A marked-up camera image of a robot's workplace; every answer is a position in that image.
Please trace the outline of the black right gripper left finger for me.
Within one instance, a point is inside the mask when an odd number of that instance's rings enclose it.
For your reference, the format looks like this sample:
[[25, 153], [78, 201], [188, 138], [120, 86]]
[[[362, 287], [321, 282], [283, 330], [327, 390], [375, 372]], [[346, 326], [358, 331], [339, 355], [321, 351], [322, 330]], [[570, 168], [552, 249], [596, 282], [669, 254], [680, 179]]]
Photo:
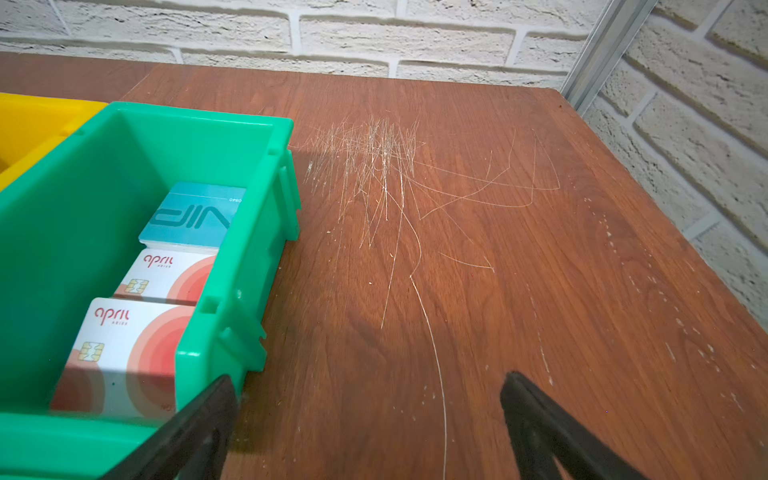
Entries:
[[102, 477], [218, 479], [238, 413], [233, 382], [221, 375]]

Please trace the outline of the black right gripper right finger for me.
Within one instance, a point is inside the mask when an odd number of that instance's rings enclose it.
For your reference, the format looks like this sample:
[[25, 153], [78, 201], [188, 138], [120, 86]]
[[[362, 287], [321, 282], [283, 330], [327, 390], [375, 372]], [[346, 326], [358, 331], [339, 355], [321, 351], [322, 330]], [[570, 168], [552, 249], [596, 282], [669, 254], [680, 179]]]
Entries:
[[506, 374], [500, 403], [521, 478], [644, 477], [522, 373]]

